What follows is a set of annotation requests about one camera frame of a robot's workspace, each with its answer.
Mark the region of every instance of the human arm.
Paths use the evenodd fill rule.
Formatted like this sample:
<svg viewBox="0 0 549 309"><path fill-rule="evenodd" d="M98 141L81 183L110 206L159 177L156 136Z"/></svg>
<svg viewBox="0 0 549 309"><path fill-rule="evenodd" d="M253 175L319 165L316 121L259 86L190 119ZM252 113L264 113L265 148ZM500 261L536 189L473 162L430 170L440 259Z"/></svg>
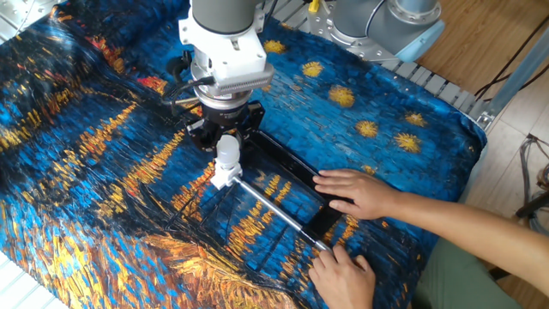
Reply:
<svg viewBox="0 0 549 309"><path fill-rule="evenodd" d="M321 176L314 178L318 191L354 200L333 201L330 207L359 219L389 216L424 228L549 296L546 236L481 209L399 192L357 171L326 171Z"/></svg>

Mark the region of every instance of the metal rod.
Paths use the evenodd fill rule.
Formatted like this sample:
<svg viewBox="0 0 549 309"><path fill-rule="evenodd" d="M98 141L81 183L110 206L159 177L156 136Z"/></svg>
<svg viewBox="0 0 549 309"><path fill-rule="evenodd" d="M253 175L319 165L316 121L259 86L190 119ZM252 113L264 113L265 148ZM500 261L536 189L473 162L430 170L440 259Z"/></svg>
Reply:
<svg viewBox="0 0 549 309"><path fill-rule="evenodd" d="M239 177L234 177L232 180L234 182L238 183L244 190L248 191L252 196L254 196L259 202L261 202L263 205L267 206L271 211L273 211L276 215L278 215L284 222L286 222L290 227L295 229L296 231L300 233L305 233L303 230L303 226L299 224L297 221L295 221L289 214L285 213L284 210L278 208L273 202L269 201L266 197L263 196L260 192L258 192L256 189L254 189L251 185L240 179ZM315 247L320 250L326 250L332 253L332 250L330 247L328 247L326 244L324 244L319 239L313 239L310 235L306 234L305 237L307 239L311 239L311 241L314 241Z"/></svg>
<svg viewBox="0 0 549 309"><path fill-rule="evenodd" d="M258 199L263 205L267 206L270 210L272 210L276 215L278 215L282 220L284 220L290 227L295 229L296 231L300 231L302 226L301 224L297 223L290 215L282 211L282 209L278 208L273 202L269 201L266 197L263 196L263 194L259 193L256 189L254 189L251 185L248 185L245 181L242 179L235 177L234 181L240 184L242 188L248 193L250 193L252 196L254 196L256 199Z"/></svg>
<svg viewBox="0 0 549 309"><path fill-rule="evenodd" d="M516 68L515 72L511 74L507 82L494 96L491 102L477 103L482 104L482 108L478 110L478 115L471 112L472 118L478 118L482 110L493 117L496 117L513 99L515 94L521 89L522 85L528 81L528 78L543 64L545 59L549 57L549 28L541 35L538 42L530 50L528 55L522 60L521 64Z"/></svg>

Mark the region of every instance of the wooden floor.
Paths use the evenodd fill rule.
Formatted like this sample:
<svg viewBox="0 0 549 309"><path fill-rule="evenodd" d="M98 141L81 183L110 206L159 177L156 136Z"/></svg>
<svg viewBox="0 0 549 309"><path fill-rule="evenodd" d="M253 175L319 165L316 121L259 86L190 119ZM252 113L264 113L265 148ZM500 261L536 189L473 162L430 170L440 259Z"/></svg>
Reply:
<svg viewBox="0 0 549 309"><path fill-rule="evenodd" d="M447 29L419 63L471 93L488 83L549 15L549 1L544 0L439 1L443 5ZM512 65L509 72L518 64ZM496 90L494 88L486 98ZM468 195L468 204L506 217L511 217L520 208L523 182L518 150L528 133L549 142L547 98L549 73L521 91L489 129L488 151ZM547 163L539 150L533 150L528 167L531 179ZM542 222L549 227L549 214L542 216ZM514 276L499 284L524 308L549 308L546 296Z"/></svg>

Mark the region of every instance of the painted cloth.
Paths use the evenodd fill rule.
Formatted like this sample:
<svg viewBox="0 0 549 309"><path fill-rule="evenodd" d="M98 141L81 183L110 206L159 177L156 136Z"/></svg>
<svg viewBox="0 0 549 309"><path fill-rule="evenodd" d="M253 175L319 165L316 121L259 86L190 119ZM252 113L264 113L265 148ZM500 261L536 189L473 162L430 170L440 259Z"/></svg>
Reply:
<svg viewBox="0 0 549 309"><path fill-rule="evenodd" d="M241 189L217 192L213 156L159 103L188 8L64 3L0 46L0 250L72 308L325 307L307 276L316 252ZM253 94L263 130L318 169L457 200L486 144L474 122L318 37L273 22L261 40L276 69ZM319 210L265 155L243 162L298 221ZM376 308L405 308L437 238L343 216L325 240L366 256Z"/></svg>

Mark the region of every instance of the human hand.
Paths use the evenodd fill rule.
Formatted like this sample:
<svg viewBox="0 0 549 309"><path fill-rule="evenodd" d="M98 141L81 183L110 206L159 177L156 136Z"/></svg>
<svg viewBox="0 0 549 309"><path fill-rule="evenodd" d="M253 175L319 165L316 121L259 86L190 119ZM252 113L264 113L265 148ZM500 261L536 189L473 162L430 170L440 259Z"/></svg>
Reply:
<svg viewBox="0 0 549 309"><path fill-rule="evenodd" d="M372 176L350 169L321 171L315 176L315 189L338 197L352 199L354 203L331 201L329 206L358 219L377 219L389 216L398 205L401 193Z"/></svg>
<svg viewBox="0 0 549 309"><path fill-rule="evenodd" d="M376 287L376 274L363 256L355 263L341 245L334 256L321 251L313 261L309 277L330 309L371 309Z"/></svg>

